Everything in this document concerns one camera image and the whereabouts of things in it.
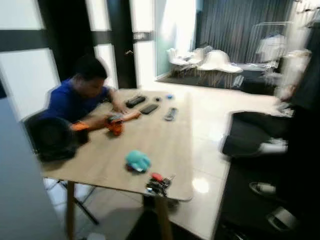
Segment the white hanging garment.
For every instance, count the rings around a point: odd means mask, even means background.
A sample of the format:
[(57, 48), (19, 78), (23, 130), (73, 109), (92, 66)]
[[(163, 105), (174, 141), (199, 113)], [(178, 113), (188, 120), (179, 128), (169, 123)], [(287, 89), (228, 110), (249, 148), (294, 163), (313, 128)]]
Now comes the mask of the white hanging garment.
[(284, 35), (276, 34), (261, 39), (256, 50), (259, 62), (272, 62), (280, 59), (287, 48), (287, 39)]

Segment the grey slipper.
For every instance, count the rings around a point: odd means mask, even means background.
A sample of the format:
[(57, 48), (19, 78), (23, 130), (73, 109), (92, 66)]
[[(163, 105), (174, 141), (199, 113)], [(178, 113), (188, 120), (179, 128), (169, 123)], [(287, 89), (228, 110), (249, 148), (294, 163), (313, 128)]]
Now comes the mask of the grey slipper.
[(297, 230), (301, 224), (293, 213), (282, 206), (267, 214), (266, 220), (272, 228), (281, 233)]
[(268, 195), (275, 195), (277, 193), (277, 188), (266, 182), (250, 182), (249, 188), (255, 194), (268, 196)]

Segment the metal clothes rack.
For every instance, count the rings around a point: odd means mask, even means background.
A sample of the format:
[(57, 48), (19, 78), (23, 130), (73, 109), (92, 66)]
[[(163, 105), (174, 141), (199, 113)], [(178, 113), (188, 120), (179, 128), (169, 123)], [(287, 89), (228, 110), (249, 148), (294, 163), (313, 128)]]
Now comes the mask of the metal clothes rack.
[(278, 66), (281, 58), (286, 54), (282, 55), (279, 60), (270, 62), (259, 62), (259, 57), (256, 54), (259, 43), (262, 39), (271, 37), (273, 35), (283, 35), (286, 38), (286, 46), (288, 46), (288, 37), (286, 37), (286, 30), (292, 22), (260, 22), (251, 28), (249, 47), (247, 49), (247, 62), (256, 66)]

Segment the black floor mat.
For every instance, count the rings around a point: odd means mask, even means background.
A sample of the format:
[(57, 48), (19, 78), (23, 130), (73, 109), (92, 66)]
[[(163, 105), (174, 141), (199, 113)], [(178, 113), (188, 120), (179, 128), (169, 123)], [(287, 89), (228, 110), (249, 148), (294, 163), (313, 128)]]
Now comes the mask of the black floor mat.
[[(292, 199), (273, 199), (256, 194), (249, 183), (263, 182), (278, 189), (290, 178), (282, 156), (231, 158), (215, 224), (213, 240), (317, 240), (306, 219), (296, 212)], [(285, 208), (301, 222), (296, 230), (278, 231), (266, 215)]]

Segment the white shell chair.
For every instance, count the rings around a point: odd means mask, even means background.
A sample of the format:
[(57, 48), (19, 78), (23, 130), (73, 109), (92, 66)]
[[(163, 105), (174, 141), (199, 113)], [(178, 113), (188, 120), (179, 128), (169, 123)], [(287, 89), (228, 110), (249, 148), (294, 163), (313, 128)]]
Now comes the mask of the white shell chair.
[(234, 78), (243, 72), (241, 67), (230, 62), (229, 56), (222, 50), (208, 52), (197, 69), (206, 87), (218, 89), (230, 89)]
[(197, 69), (205, 59), (203, 48), (195, 48), (194, 51), (185, 54), (179, 54), (175, 48), (169, 48), (166, 54), (171, 64), (171, 72), (179, 77), (185, 77), (189, 72)]

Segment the dark grey curtain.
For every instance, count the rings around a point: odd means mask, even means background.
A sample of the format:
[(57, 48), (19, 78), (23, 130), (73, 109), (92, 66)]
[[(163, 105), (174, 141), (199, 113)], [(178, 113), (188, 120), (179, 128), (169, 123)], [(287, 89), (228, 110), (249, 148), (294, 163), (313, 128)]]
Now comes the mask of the dark grey curtain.
[(253, 26), (288, 21), (292, 6), (293, 0), (202, 0), (195, 44), (224, 51), (231, 62), (248, 63)]

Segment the grey black remote control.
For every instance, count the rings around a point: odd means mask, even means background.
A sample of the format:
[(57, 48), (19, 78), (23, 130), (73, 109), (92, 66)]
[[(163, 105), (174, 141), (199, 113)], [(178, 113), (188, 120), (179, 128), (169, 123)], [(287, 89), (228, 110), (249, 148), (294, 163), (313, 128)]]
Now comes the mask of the grey black remote control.
[(170, 107), (169, 110), (167, 111), (167, 114), (164, 115), (163, 119), (168, 122), (174, 121), (174, 119), (176, 119), (177, 114), (178, 114), (178, 108)]

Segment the teal plush toy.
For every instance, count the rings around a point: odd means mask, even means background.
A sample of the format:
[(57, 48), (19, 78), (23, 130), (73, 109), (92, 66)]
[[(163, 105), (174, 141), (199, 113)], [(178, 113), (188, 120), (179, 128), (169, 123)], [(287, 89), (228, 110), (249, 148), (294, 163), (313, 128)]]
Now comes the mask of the teal plush toy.
[(146, 173), (151, 166), (147, 154), (139, 150), (133, 150), (125, 156), (126, 169), (134, 173)]

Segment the light wooden table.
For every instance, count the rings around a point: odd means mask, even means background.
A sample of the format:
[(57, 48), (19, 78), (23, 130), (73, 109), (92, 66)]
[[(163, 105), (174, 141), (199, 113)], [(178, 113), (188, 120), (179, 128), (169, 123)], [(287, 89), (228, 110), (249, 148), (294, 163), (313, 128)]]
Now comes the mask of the light wooden table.
[[(148, 102), (162, 98), (158, 109), (151, 114), (125, 122), (123, 133), (110, 136), (106, 129), (89, 133), (89, 142), (80, 146), (74, 158), (61, 163), (44, 163), (44, 178), (68, 182), (67, 199), (74, 196), (75, 185), (90, 185), (133, 194), (150, 195), (146, 183), (151, 173), (166, 178), (174, 175), (167, 196), (155, 195), (155, 210), (162, 240), (173, 240), (168, 201), (190, 201), (192, 187), (192, 96), (189, 93), (170, 93), (141, 89), (123, 89), (122, 98), (146, 96)], [(177, 108), (174, 121), (165, 121), (169, 108)], [(125, 157), (140, 151), (150, 159), (146, 173), (126, 170)]]

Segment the orange and black device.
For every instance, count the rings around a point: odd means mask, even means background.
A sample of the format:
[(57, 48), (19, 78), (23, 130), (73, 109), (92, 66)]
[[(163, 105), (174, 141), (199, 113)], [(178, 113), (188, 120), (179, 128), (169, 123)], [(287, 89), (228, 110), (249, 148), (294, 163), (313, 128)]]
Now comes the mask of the orange and black device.
[(119, 137), (124, 130), (124, 116), (121, 114), (109, 116), (106, 118), (105, 126), (110, 134)]

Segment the small black orange box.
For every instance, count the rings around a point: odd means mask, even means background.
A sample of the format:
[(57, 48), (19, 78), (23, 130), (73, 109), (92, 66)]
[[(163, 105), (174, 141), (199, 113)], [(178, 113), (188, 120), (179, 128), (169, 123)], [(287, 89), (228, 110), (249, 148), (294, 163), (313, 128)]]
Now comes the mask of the small black orange box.
[(71, 124), (71, 130), (74, 134), (75, 141), (80, 145), (87, 144), (89, 142), (89, 128), (90, 126), (85, 122), (78, 121)]

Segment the person in blue shirt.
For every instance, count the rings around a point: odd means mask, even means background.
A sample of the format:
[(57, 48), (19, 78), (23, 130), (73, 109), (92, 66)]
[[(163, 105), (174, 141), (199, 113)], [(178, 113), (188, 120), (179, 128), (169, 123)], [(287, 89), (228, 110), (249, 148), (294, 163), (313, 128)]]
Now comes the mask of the person in blue shirt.
[(129, 109), (118, 91), (105, 85), (108, 73), (92, 54), (78, 59), (73, 76), (50, 92), (43, 118), (61, 118), (80, 130), (106, 128), (108, 120), (121, 114), (124, 121), (137, 119), (139, 110)]

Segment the black door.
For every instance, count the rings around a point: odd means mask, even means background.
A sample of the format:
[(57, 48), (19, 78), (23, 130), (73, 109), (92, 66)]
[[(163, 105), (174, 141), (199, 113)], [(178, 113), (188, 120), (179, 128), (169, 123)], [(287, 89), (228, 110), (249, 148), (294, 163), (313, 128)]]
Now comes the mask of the black door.
[(94, 55), (86, 0), (36, 0), (60, 82), (75, 73), (78, 60)]

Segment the black round fan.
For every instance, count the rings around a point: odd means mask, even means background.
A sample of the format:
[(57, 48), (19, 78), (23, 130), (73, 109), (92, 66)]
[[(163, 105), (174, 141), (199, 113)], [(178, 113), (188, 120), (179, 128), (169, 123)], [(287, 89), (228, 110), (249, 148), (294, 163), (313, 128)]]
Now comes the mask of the black round fan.
[(58, 117), (45, 117), (42, 112), (23, 120), (36, 157), (43, 163), (65, 162), (75, 157), (79, 145), (72, 123)]

